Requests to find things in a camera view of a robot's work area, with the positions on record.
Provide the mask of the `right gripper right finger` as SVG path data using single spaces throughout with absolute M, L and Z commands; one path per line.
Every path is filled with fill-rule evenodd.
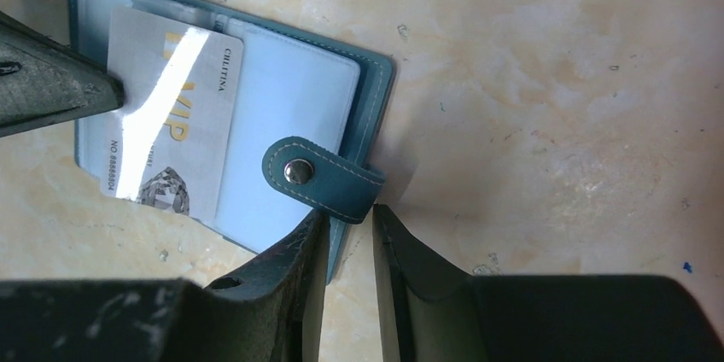
M 387 361 L 720 361 L 693 296 L 651 275 L 475 276 L 372 210 Z

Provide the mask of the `teal card holder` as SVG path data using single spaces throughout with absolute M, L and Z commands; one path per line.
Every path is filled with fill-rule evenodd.
M 330 216 L 334 229 L 365 219 L 385 182 L 367 158 L 394 77 L 389 58 L 201 0 L 68 5 L 73 48 L 107 69 L 110 18 L 117 8 L 242 40 L 217 211 L 208 223 L 196 221 L 258 254 L 314 208 Z M 75 125 L 77 165 L 99 185 L 103 124 L 112 112 Z

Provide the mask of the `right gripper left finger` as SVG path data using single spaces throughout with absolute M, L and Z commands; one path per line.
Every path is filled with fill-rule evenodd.
M 185 279 L 1 285 L 4 361 L 315 361 L 330 220 L 201 287 Z

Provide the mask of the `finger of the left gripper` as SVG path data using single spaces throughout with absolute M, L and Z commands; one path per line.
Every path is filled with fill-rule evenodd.
M 1 14 L 1 136 L 114 111 L 119 80 L 65 45 Z

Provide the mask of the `silver VIP credit card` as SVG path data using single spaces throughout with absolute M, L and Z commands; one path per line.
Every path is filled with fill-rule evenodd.
M 214 219 L 243 51 L 239 38 L 113 11 L 107 66 L 126 99 L 103 124 L 104 195 Z

